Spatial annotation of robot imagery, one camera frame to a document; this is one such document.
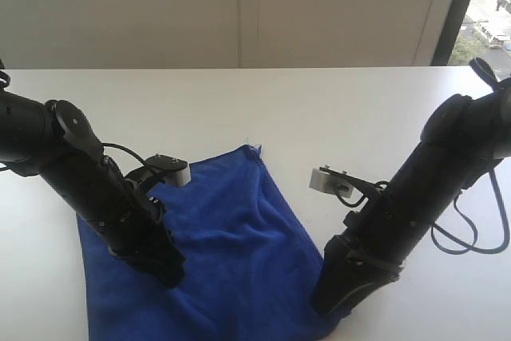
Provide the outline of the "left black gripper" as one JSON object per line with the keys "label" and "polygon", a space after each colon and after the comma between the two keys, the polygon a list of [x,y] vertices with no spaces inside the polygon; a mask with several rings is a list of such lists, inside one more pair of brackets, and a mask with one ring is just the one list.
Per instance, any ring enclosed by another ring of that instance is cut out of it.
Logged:
{"label": "left black gripper", "polygon": [[74,153],[51,162],[41,176],[106,242],[111,254],[174,288],[184,257],[163,224],[163,206],[133,188],[108,156]]}

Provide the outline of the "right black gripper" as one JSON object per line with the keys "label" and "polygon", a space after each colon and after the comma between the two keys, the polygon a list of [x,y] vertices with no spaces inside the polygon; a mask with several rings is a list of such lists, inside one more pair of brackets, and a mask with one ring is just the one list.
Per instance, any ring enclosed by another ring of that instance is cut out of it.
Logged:
{"label": "right black gripper", "polygon": [[316,313],[351,311],[399,280],[402,262],[437,218],[494,166],[493,159],[418,145],[381,194],[348,213],[344,232],[327,242],[311,295]]}

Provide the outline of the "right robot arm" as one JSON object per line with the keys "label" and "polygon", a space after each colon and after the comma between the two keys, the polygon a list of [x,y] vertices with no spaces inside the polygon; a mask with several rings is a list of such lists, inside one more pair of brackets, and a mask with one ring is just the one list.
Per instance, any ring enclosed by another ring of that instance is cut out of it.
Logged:
{"label": "right robot arm", "polygon": [[510,155],[510,97],[455,94],[430,116],[420,141],[388,183],[370,183],[327,167],[314,169],[314,190],[367,202],[351,210],[345,230],[324,248],[311,294],[321,316],[350,310],[398,280],[402,264],[454,198]]}

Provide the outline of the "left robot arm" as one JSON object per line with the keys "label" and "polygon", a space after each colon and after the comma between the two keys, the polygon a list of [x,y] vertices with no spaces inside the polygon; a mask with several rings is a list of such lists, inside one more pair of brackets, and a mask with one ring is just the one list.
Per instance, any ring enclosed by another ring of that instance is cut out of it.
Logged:
{"label": "left robot arm", "polygon": [[7,91],[1,73],[1,169],[40,176],[132,268],[174,288],[184,278],[184,256],[165,227],[166,208],[149,191],[191,180],[187,161],[156,154],[124,174],[105,154],[85,114],[65,100],[45,103]]}

